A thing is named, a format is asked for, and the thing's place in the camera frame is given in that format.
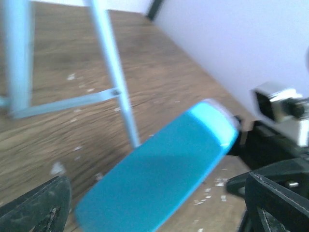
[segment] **camera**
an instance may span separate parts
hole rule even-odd
[[[309,101],[291,87],[266,82],[253,90],[258,111],[300,147],[309,145]]]

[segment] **black plastic part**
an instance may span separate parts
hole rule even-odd
[[[261,121],[255,121],[251,131],[240,132],[229,152],[229,155],[238,156],[254,170],[253,173],[261,174],[282,187],[289,181],[298,183],[291,190],[305,198],[309,198],[308,154],[307,147],[297,146]],[[231,178],[226,184],[227,192],[244,198],[249,175],[245,173]],[[244,214],[238,232],[253,232],[248,213]]]
[[[255,232],[304,232],[309,201],[262,175],[250,173],[245,202]]]
[[[242,220],[241,220],[241,224],[237,230],[238,232],[254,232],[253,227],[252,227],[252,223],[248,214],[248,210],[245,211]]]
[[[244,198],[245,183],[251,173],[260,174],[282,186],[297,183],[297,186],[291,189],[300,196],[309,197],[309,162],[303,158],[280,161],[253,172],[235,176],[227,181],[226,191]]]
[[[255,170],[266,165],[308,156],[308,148],[299,147],[265,123],[255,121],[253,129],[247,133],[244,144],[238,144],[239,157],[251,169]]]
[[[150,20],[150,21],[154,21],[155,20],[155,17],[157,16],[159,10],[160,10],[160,7],[162,6],[162,3],[164,2],[164,0],[154,0],[151,7],[150,7],[150,10],[147,14],[147,18]]]
[[[269,119],[275,121],[275,114],[269,97],[255,91],[253,91],[253,93],[255,94],[255,98],[257,99],[259,111]]]
[[[62,232],[71,203],[70,182],[55,177],[0,208],[1,232]]]

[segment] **metal leg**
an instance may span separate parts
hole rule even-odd
[[[3,0],[10,114],[31,104],[32,14],[30,0]]]
[[[140,142],[131,110],[131,103],[126,88],[120,58],[118,56],[117,45],[113,36],[112,23],[109,12],[104,6],[104,2],[105,1],[103,0],[90,0],[90,10],[110,80],[113,87],[118,89],[120,93],[117,99],[120,105],[122,117],[125,121],[126,130],[133,148],[136,148],[140,145]]]

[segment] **table surface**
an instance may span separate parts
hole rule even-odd
[[[110,88],[88,9],[34,4],[33,104]],[[111,12],[111,17],[141,141],[205,98],[216,99],[248,123],[253,120],[145,17],[125,12]],[[0,94],[6,94],[3,56],[0,44]],[[53,166],[60,163],[71,180],[75,205],[131,151],[118,111],[115,100],[17,121],[1,111],[0,204],[52,178]],[[239,159],[224,158],[159,231],[234,232],[244,202],[226,194],[222,183],[246,170]],[[80,231],[73,215],[65,231]]]

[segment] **light blue metal frame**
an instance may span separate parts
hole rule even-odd
[[[99,93],[31,107],[34,15],[30,0],[3,0],[8,97],[0,97],[13,118],[69,109],[117,98],[131,145],[140,145],[109,12],[103,0],[89,0],[90,12],[112,88]]]

